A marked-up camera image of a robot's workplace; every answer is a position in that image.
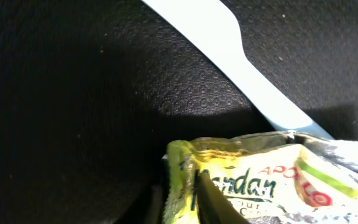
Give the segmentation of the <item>round black tray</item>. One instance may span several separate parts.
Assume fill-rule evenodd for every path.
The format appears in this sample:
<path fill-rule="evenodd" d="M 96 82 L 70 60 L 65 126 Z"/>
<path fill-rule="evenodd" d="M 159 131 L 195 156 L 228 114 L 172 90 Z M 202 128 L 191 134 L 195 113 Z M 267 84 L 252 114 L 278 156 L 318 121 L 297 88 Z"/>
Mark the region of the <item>round black tray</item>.
<path fill-rule="evenodd" d="M 358 1 L 226 1 L 247 58 L 358 141 Z M 271 131 L 140 1 L 0 1 L 0 223 L 114 223 L 169 142 Z"/>

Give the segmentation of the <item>yellow foil snack wrapper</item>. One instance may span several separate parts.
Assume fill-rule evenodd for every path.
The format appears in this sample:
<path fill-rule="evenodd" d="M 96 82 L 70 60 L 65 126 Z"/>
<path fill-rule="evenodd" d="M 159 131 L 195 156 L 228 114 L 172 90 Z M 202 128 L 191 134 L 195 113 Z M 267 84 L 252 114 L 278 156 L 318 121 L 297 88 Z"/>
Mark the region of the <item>yellow foil snack wrapper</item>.
<path fill-rule="evenodd" d="M 245 220 L 358 223 L 358 142 L 294 131 L 167 146 L 164 223 L 200 223 L 197 178 L 206 174 Z"/>

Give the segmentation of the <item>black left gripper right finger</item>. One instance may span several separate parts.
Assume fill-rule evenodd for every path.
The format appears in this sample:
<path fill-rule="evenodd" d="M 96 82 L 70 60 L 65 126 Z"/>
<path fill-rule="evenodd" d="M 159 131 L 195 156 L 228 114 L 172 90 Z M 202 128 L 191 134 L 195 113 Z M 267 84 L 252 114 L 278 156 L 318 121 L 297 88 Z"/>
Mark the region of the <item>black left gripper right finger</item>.
<path fill-rule="evenodd" d="M 232 204 L 213 184 L 207 174 L 198 175 L 195 190 L 201 224 L 249 224 L 242 215 L 235 211 Z"/>

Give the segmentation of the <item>light blue spoon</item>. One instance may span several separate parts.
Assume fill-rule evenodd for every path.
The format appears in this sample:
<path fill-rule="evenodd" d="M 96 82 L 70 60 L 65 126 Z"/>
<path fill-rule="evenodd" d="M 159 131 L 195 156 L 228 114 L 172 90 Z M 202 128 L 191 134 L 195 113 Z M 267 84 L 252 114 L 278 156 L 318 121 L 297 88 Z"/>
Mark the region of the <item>light blue spoon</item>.
<path fill-rule="evenodd" d="M 332 139 L 248 60 L 239 23 L 220 0 L 143 0 L 199 49 L 277 131 L 293 130 Z"/>

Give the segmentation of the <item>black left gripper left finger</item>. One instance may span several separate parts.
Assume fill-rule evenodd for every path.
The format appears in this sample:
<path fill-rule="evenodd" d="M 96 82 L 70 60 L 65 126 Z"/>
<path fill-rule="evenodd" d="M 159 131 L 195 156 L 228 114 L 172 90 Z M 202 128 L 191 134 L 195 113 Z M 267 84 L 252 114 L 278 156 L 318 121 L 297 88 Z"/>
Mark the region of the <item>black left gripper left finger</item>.
<path fill-rule="evenodd" d="M 161 184 L 152 184 L 114 224 L 162 224 L 166 198 L 166 189 Z"/>

